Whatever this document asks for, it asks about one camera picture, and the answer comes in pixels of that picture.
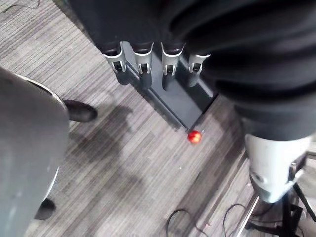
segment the red ball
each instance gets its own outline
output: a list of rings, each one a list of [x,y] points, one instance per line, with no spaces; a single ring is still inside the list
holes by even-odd
[[[202,134],[196,130],[193,130],[192,132],[188,134],[188,140],[194,144],[199,143],[201,141],[201,138],[202,138]]]

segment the wire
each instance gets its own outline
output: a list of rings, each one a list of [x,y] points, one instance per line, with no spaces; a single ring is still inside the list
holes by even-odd
[[[233,209],[235,206],[241,206],[243,207],[244,209],[246,209],[246,207],[240,203],[235,203],[233,205],[231,205],[225,212],[225,215],[224,215],[224,218],[223,218],[223,231],[224,231],[224,236],[227,237],[227,233],[226,233],[226,230],[225,230],[225,220],[226,220],[226,217],[227,217],[227,214],[228,212]],[[274,203],[271,204],[269,206],[269,208],[267,208],[266,210],[262,211],[261,213],[257,213],[257,214],[252,214],[251,216],[263,216],[265,214],[267,214],[271,209],[272,207],[274,206]],[[278,223],[278,222],[282,222],[282,220],[276,220],[276,221],[260,221],[260,220],[253,220],[253,219],[249,219],[249,221],[254,221],[254,222],[260,222],[260,223]],[[228,236],[230,237],[232,235],[232,233],[234,233],[235,230],[233,230]]]
[[[38,4],[36,6],[26,6],[26,5],[22,5],[22,4],[13,4],[9,7],[7,7],[4,11],[0,12],[0,14],[7,12],[9,9],[15,7],[15,6],[21,6],[21,7],[25,7],[25,8],[29,8],[29,9],[36,9],[40,6],[40,0],[38,0]]]
[[[235,206],[242,206],[244,209],[246,209],[246,207],[240,203],[235,203],[233,205],[231,205],[225,212],[224,218],[223,218],[223,231],[224,231],[224,236],[227,237],[226,234],[226,230],[225,230],[225,220],[226,220],[226,216],[228,214],[228,212],[230,212],[230,210],[232,210]]]
[[[187,213],[190,217],[190,220],[194,223],[194,227],[200,231],[202,234],[204,234],[206,237],[209,237],[207,235],[207,233],[205,233],[202,229],[200,229],[199,227],[197,227],[197,222],[193,219],[192,215],[185,209],[177,209],[175,210],[168,218],[167,222],[166,222],[166,236],[169,237],[169,225],[170,225],[170,221],[172,219],[172,217],[177,213],[177,212],[180,212],[180,211],[183,211],[185,213]]]
[[[304,237],[304,232],[300,226],[297,226],[297,228],[302,232],[302,237]]]

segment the black fabric sleeve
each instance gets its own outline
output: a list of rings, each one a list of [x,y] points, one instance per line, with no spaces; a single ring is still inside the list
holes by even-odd
[[[316,0],[69,0],[96,46],[185,43],[211,54],[203,79],[244,131],[294,140],[316,130]]]

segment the person's foot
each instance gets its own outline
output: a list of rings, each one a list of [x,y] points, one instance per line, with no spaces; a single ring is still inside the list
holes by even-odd
[[[56,210],[55,203],[46,198],[40,205],[35,218],[36,220],[46,220],[52,216],[53,212]]]
[[[75,100],[63,101],[69,112],[69,120],[90,122],[98,117],[97,110],[90,105]]]

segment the striped carpet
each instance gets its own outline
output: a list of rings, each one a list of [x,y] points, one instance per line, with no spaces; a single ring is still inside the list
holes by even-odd
[[[1,0],[0,11],[15,2]],[[49,196],[57,210],[33,221],[27,237],[165,236],[174,209],[202,214],[242,149],[225,99],[217,98],[197,126],[202,142],[189,144],[184,130],[174,130],[132,86],[117,83],[102,54],[52,1],[0,14],[0,65],[99,111],[92,123],[71,123]],[[182,218],[170,232],[182,236],[188,228]]]

